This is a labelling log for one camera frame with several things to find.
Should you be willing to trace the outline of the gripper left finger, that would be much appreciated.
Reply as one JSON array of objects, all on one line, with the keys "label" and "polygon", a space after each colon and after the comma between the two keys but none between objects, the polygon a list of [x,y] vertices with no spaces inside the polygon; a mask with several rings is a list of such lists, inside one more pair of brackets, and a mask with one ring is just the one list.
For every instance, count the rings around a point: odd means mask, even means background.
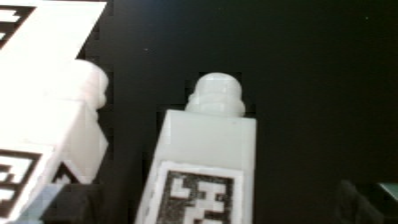
[{"label": "gripper left finger", "polygon": [[102,189],[94,184],[62,186],[40,215],[42,224],[99,224]]}]

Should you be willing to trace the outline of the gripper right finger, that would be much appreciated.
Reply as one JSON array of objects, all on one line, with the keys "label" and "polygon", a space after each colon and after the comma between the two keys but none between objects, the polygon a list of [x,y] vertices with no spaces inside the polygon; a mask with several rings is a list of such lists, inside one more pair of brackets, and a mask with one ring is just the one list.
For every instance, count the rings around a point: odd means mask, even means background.
[{"label": "gripper right finger", "polygon": [[342,180],[335,192],[335,224],[383,224],[383,214],[372,204],[374,187]]}]

